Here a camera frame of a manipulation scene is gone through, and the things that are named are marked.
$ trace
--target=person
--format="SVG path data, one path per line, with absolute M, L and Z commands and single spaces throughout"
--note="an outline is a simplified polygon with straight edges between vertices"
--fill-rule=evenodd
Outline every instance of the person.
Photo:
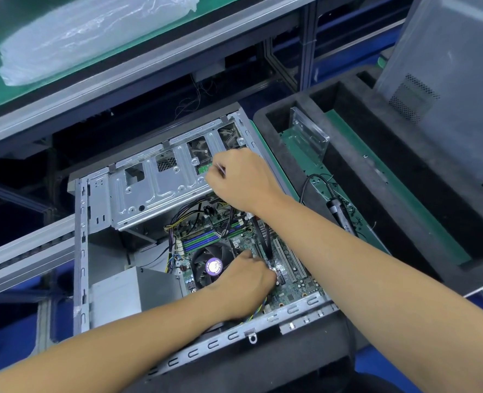
M 483 392 L 483 310 L 286 196 L 248 149 L 216 154 L 206 179 L 220 198 L 272 227 L 369 342 L 422 391 Z M 244 252 L 196 293 L 1 372 L 0 392 L 121 391 L 210 326 L 251 314 L 275 282 L 264 262 Z

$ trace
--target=green conveyor belt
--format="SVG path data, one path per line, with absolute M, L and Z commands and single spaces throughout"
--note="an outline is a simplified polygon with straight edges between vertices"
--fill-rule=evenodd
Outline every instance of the green conveyor belt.
M 46 0 L 46 2 L 44 0 L 0 0 L 0 43 L 24 25 L 29 24 L 30 22 L 47 13 L 51 9 L 57 8 L 61 5 L 65 5 L 70 1 L 72 0 Z M 6 86 L 3 83 L 3 80 L 0 78 L 0 105 L 3 105 L 10 100 L 18 98 L 59 78 L 65 77 L 75 71 L 82 69 L 83 67 L 90 66 L 111 55 L 124 51 L 161 33 L 171 30 L 195 18 L 203 16 L 227 4 L 230 4 L 233 1 L 236 0 L 199 0 L 196 12 L 191 11 L 184 18 L 165 26 L 164 28 L 151 32 L 150 34 L 140 37 L 139 39 L 128 43 L 127 45 L 115 49 L 114 51 L 107 52 L 98 58 L 91 59 L 84 64 L 69 69 L 61 74 L 57 74 L 51 78 L 42 80 L 38 83 L 18 87 L 9 87 Z

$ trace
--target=ventilation grille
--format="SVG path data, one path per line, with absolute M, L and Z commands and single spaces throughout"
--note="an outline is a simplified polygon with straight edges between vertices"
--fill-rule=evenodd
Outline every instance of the ventilation grille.
M 439 94 L 412 74 L 407 74 L 389 100 L 389 105 L 408 121 L 418 124 L 439 99 Z
M 172 167 L 178 165 L 176 163 L 176 158 L 174 158 L 174 153 L 172 150 L 166 151 L 156 156 L 156 164 L 158 165 L 158 171 L 163 172 Z

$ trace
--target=pci slot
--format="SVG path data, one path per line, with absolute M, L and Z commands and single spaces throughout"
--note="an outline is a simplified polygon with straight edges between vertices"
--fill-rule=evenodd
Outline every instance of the pci slot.
M 292 282 L 297 282 L 297 278 L 294 275 L 294 273 L 291 269 L 291 266 L 289 265 L 289 262 L 287 261 L 287 256 L 285 255 L 284 250 L 281 248 L 280 242 L 278 241 L 277 238 L 275 238 L 272 242 L 275 245 L 275 248 L 276 248 L 276 251 L 278 252 L 278 255 L 280 256 L 280 258 L 283 261 L 282 264 L 284 265 L 285 270 L 287 271 L 287 274 L 289 275 L 289 278 L 291 279 Z
M 291 249 L 289 248 L 289 246 L 286 244 L 285 245 L 286 248 L 287 248 L 287 251 L 289 251 L 289 256 L 291 257 L 291 261 L 292 261 L 292 267 L 296 267 L 296 270 L 298 271 L 298 273 L 300 273 L 300 276 L 304 279 L 304 278 L 307 278 L 307 272 L 305 271 L 305 268 L 303 267 L 302 265 L 302 262 L 300 262 L 300 260 L 296 257 L 296 255 L 294 254 L 294 252 L 291 251 Z

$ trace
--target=clear plastic wrap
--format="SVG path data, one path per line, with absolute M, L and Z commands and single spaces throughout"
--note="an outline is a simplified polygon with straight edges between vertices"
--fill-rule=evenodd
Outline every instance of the clear plastic wrap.
M 0 44 L 6 85 L 61 73 L 196 11 L 199 0 L 75 0 Z

